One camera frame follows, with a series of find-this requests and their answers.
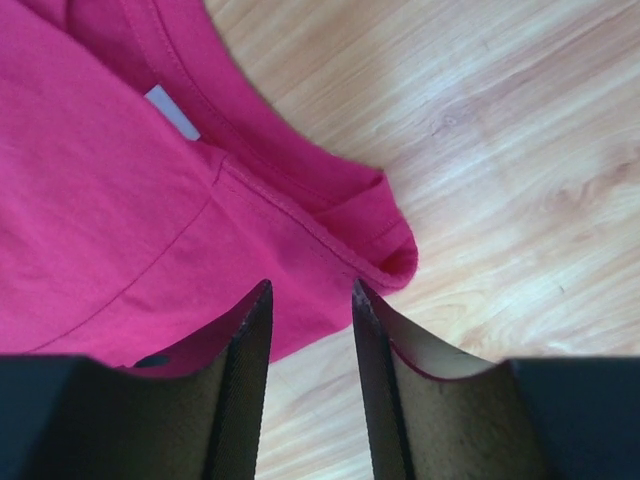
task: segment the clothing tag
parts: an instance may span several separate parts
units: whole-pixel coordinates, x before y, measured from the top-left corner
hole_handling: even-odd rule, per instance
[[[185,138],[189,140],[198,140],[200,132],[196,130],[193,123],[182,113],[180,107],[176,105],[169,94],[164,91],[160,85],[156,85],[145,95],[147,100],[155,105],[162,114],[176,127]]]

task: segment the wood grain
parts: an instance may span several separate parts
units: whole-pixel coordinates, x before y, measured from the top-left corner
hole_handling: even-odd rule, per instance
[[[206,5],[289,123],[387,171],[421,254],[395,308],[491,360],[640,352],[636,1]],[[352,344],[273,366],[259,478],[370,478]]]

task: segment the pink fabric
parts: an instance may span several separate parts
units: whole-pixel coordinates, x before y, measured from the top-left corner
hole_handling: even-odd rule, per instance
[[[269,278],[277,360],[411,279],[386,177],[274,114],[201,0],[3,0],[0,45],[0,351],[130,365]]]

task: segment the seam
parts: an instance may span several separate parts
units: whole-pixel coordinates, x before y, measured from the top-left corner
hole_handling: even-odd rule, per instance
[[[127,20],[127,24],[129,25],[129,28],[131,30],[131,32],[133,33],[133,36],[136,40],[136,44],[138,45],[138,47],[140,47],[140,50],[142,52],[142,55],[145,58],[145,61],[147,63],[147,66],[149,67],[149,69],[153,72],[153,74],[156,77],[157,81],[160,81],[160,79],[162,78],[162,74],[160,73],[160,71],[155,67],[155,63],[151,60],[151,56],[148,53],[147,47],[145,45],[145,42],[142,41],[142,37],[140,36],[140,33],[138,32],[138,29],[136,28],[136,23],[134,21],[131,20],[132,18],[132,14],[131,14],[131,10],[129,8],[129,2],[128,0],[120,0],[120,4],[122,6],[122,9],[124,10],[124,14],[125,14],[125,18]],[[154,17],[157,14],[157,12],[154,11],[151,13],[151,16]],[[211,135],[209,135],[208,132],[201,132],[200,135],[206,139],[209,140],[210,143],[213,143],[214,139],[211,137]]]
[[[398,224],[402,222],[402,219],[394,218],[393,220],[389,220],[382,227],[376,230],[376,233],[373,233],[371,236],[367,237],[366,240],[361,240],[354,244],[355,247],[362,247],[364,245],[369,245],[370,243],[375,242],[376,240],[380,240],[381,237],[385,236],[387,233],[391,232]]]
[[[51,345],[52,343],[57,342],[58,340],[60,340],[61,338],[66,337],[67,335],[73,333],[74,331],[76,331],[77,329],[79,329],[80,327],[82,327],[83,325],[85,325],[86,323],[90,322],[91,320],[93,320],[96,316],[98,316],[100,313],[102,313],[103,311],[105,311],[109,306],[111,306],[118,298],[120,298],[127,290],[129,290],[138,280],[140,280],[140,278],[142,278],[144,276],[145,273],[147,273],[149,270],[151,270],[151,268],[158,263],[158,261],[169,251],[169,249],[175,245],[175,243],[178,241],[178,239],[180,237],[182,237],[182,235],[184,234],[185,231],[187,231],[187,229],[200,217],[200,215],[202,215],[202,212],[204,212],[204,210],[207,208],[207,206],[209,206],[209,204],[211,203],[211,198],[209,198],[204,205],[202,206],[202,208],[200,208],[200,210],[196,213],[196,215],[187,223],[187,225],[185,225],[184,228],[182,228],[182,230],[180,230],[178,232],[178,234],[175,236],[175,238],[173,240],[171,240],[171,242],[169,242],[167,244],[167,246],[156,256],[156,258],[154,258],[144,269],[142,269],[142,271],[135,276],[135,278],[133,280],[131,280],[123,289],[121,289],[118,293],[115,294],[115,296],[109,300],[107,303],[105,303],[102,307],[98,308],[98,310],[96,310],[94,313],[92,313],[91,315],[89,315],[87,318],[85,318],[84,320],[82,320],[81,322],[79,322],[78,324],[76,324],[74,327],[70,328],[69,330],[67,330],[66,332],[58,335],[57,337],[51,339],[51,340],[47,340],[46,342],[38,345],[37,347],[34,347],[28,351],[26,351],[25,353],[33,353],[36,352],[42,348],[45,348],[49,345]]]
[[[128,0],[122,0],[123,4],[126,4],[127,2],[128,2]],[[167,29],[166,29],[164,23],[162,22],[162,19],[160,18],[160,15],[158,13],[158,8],[155,5],[155,2],[153,2],[153,0],[149,0],[149,2],[145,2],[145,4],[149,5],[149,7],[150,7],[149,10],[152,10],[152,11],[150,11],[150,16],[152,17],[155,29],[156,29],[157,33],[159,34],[159,37],[160,37],[162,43],[164,44],[166,53],[171,58],[174,66],[177,67],[178,72],[187,80],[187,83],[189,85],[189,89],[191,90],[192,93],[195,94],[195,96],[196,96],[198,102],[200,103],[200,105],[204,106],[207,109],[207,111],[209,111],[209,113],[211,113],[216,118],[216,120],[218,120],[218,122],[219,122],[221,127],[223,127],[224,129],[229,131],[231,134],[233,134],[233,136],[235,138],[237,138],[247,148],[247,150],[249,150],[249,152],[257,160],[259,160],[263,165],[265,165],[267,168],[269,168],[273,172],[277,173],[278,175],[281,175],[281,176],[285,177],[286,179],[290,180],[292,183],[294,183],[296,186],[298,186],[299,188],[301,188],[305,192],[315,196],[318,200],[322,200],[322,201],[327,202],[329,204],[335,204],[335,200],[332,200],[330,198],[325,197],[324,195],[320,194],[319,192],[317,192],[317,191],[311,189],[310,187],[306,186],[305,184],[303,184],[302,182],[300,182],[296,178],[294,178],[294,177],[288,175],[287,173],[283,172],[277,166],[275,166],[272,163],[268,162],[262,155],[260,155],[242,137],[242,135],[240,135],[240,133],[238,133],[238,131],[233,126],[233,124],[231,122],[229,122],[229,120],[227,120],[227,118],[208,100],[206,95],[202,92],[202,90],[198,86],[198,83],[193,79],[193,77],[191,77],[191,74],[186,69],[184,63],[182,62],[182,59],[178,56],[176,48],[171,43],[170,37],[167,34]],[[215,26],[213,25],[212,22],[211,22],[211,28],[215,29]],[[218,32],[216,32],[215,30],[214,30],[214,33],[220,37],[220,34]],[[136,33],[135,36],[136,36],[136,40],[138,41],[138,44],[140,45],[141,49],[143,50],[144,56],[147,58],[147,63],[151,66],[151,63],[149,61],[149,56],[146,53],[146,49],[141,45],[142,42],[141,42],[141,39],[140,39],[139,35]],[[227,51],[225,53],[229,57],[230,61],[235,62],[235,60],[233,60],[233,58],[231,57],[231,54],[230,54],[229,51]],[[247,77],[244,74],[244,72],[242,72],[242,75],[244,77],[243,80],[245,82],[249,83],[249,80],[247,79]],[[258,91],[254,91],[253,93],[255,95],[261,95]],[[264,98],[262,98],[262,102],[264,102],[265,104],[268,105],[268,102]],[[273,111],[271,106],[269,106],[268,108],[270,108],[272,110],[271,114],[278,115],[275,111]]]
[[[151,61],[151,57],[147,53],[147,49],[144,45],[144,42],[142,41],[142,38],[140,37],[138,30],[134,27],[134,23],[131,21],[131,10],[129,9],[128,1],[120,0],[120,4],[122,6],[122,9],[124,10],[124,14],[125,14],[124,16],[127,21],[127,24],[129,25],[129,29],[133,33],[136,43],[138,44],[138,47],[140,47],[140,50],[142,51],[142,55],[144,56],[147,62],[147,66],[154,73],[154,75],[156,76],[156,79],[159,80],[161,77],[160,72],[155,68],[153,62]],[[207,132],[202,133],[201,136],[209,140],[210,143],[213,143],[213,139]],[[219,165],[217,166],[216,171],[214,172],[214,175],[213,175],[214,179],[209,185],[210,187],[215,185],[215,183],[218,181],[218,178],[220,178],[220,171],[222,169],[222,164],[228,160],[229,155],[230,155],[229,152],[225,152],[224,156],[220,159]],[[192,166],[192,169],[195,171],[196,175],[198,176],[200,175],[200,172],[198,171],[197,167]]]
[[[220,173],[222,172],[222,167],[224,164],[227,163],[227,161],[229,160],[229,153],[225,153],[221,158],[220,161],[218,162],[218,165],[216,166],[216,171],[213,175],[213,180],[211,181],[211,184],[209,185],[210,188],[213,188],[215,186],[216,183],[218,183],[218,180],[220,180]]]
[[[396,288],[398,288],[399,285],[404,285],[406,283],[406,282],[403,282],[403,279],[404,279],[404,277],[408,277],[408,275],[392,276],[392,275],[390,275],[388,273],[385,273],[384,271],[380,270],[379,268],[377,268],[373,264],[369,263],[367,260],[363,259],[363,261],[367,265],[371,266],[371,268],[373,270],[375,270],[375,272],[366,272],[366,271],[364,271],[364,270],[366,270],[365,268],[362,268],[362,267],[360,267],[358,265],[355,265],[355,263],[353,261],[349,260],[348,258],[345,258],[345,256],[342,253],[336,251],[336,249],[332,245],[330,245],[330,243],[327,241],[326,238],[322,238],[323,236],[320,236],[320,235],[316,234],[316,232],[313,232],[312,229],[306,223],[304,223],[303,221],[301,221],[300,219],[295,217],[286,208],[282,207],[281,205],[278,205],[268,194],[266,194],[266,192],[263,192],[262,189],[256,189],[253,186],[247,185],[247,183],[244,181],[244,179],[242,179],[240,176],[238,176],[236,174],[236,172],[234,172],[234,171],[232,171],[230,169],[225,169],[225,171],[229,175],[231,175],[233,178],[235,178],[237,181],[241,182],[242,185],[247,187],[250,191],[254,192],[256,195],[259,195],[261,198],[266,200],[274,208],[277,208],[280,212],[282,212],[284,215],[289,217],[296,224],[300,225],[309,235],[311,235],[315,240],[320,242],[321,245],[323,245],[327,250],[329,250],[333,255],[335,255],[342,262],[344,262],[345,264],[349,265],[351,268],[356,270],[357,273],[367,276],[372,281],[376,282],[378,285],[380,285],[382,287],[386,287],[386,288],[396,289]],[[271,218],[273,220],[276,220],[276,218],[273,215],[271,215],[264,208],[264,206],[261,206],[258,202],[251,202],[249,199],[245,198],[240,192],[235,190],[231,185],[229,185],[228,182],[226,182],[226,187],[230,192],[232,192],[237,197],[241,198],[245,203],[249,204],[253,208],[260,209],[260,211],[262,213],[264,213],[265,215],[267,215],[269,218]],[[347,246],[347,245],[345,245],[345,248],[353,251],[353,249],[351,247]],[[317,249],[315,249],[315,251],[316,251],[316,253],[318,255],[320,255],[321,258],[323,258],[323,259],[326,258],[324,255],[322,255],[320,252],[318,252]],[[349,276],[348,273],[345,273],[345,272],[341,272],[341,273],[343,275],[345,275],[345,276]]]

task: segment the pink t-shirt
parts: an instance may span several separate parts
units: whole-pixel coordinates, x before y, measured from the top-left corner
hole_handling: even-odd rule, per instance
[[[0,109],[0,352],[130,365],[269,278],[277,360],[415,272],[384,174],[280,119],[201,0],[0,1]]]

